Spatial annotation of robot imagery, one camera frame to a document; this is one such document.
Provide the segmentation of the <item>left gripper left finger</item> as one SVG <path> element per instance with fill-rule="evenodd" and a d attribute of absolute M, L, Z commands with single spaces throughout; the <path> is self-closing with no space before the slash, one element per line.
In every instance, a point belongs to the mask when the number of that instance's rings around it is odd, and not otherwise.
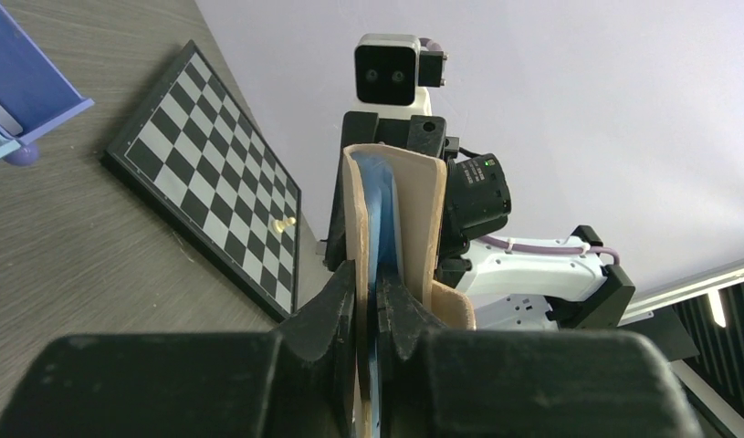
<path fill-rule="evenodd" d="M 348 437 L 356 268 L 268 332 L 88 334 L 49 343 L 0 437 Z"/>

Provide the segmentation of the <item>beige leather card holder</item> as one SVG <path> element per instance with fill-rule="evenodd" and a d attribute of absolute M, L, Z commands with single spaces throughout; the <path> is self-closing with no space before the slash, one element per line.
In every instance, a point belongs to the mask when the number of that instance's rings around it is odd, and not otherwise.
<path fill-rule="evenodd" d="M 341 158 L 346 255 L 356 268 L 358 380 L 355 431 L 379 436 L 379 392 L 372 350 L 378 272 L 390 267 L 414 300 L 452 329 L 474 330 L 467 296 L 435 279 L 445 200 L 445 162 L 380 143 L 347 147 Z"/>

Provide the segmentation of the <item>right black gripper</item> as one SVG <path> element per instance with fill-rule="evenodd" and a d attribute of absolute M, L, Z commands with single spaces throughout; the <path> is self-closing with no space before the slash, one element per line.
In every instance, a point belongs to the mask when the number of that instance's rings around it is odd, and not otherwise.
<path fill-rule="evenodd" d="M 473 267 L 467 255 L 470 243 L 508 223 L 512 202 L 500 160 L 493 153 L 462 148 L 457 137 L 446 134 L 442 117 L 414 115 L 397 120 L 368 111 L 345 113 L 342 149 L 380 142 L 445 162 L 445 204 L 435 278 L 456 287 Z"/>

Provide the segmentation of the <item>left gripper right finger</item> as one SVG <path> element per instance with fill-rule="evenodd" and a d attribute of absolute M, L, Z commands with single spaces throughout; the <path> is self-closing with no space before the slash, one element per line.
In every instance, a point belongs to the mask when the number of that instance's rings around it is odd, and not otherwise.
<path fill-rule="evenodd" d="M 622 330 L 447 327 L 376 278 L 383 437 L 698 437 L 664 355 Z"/>

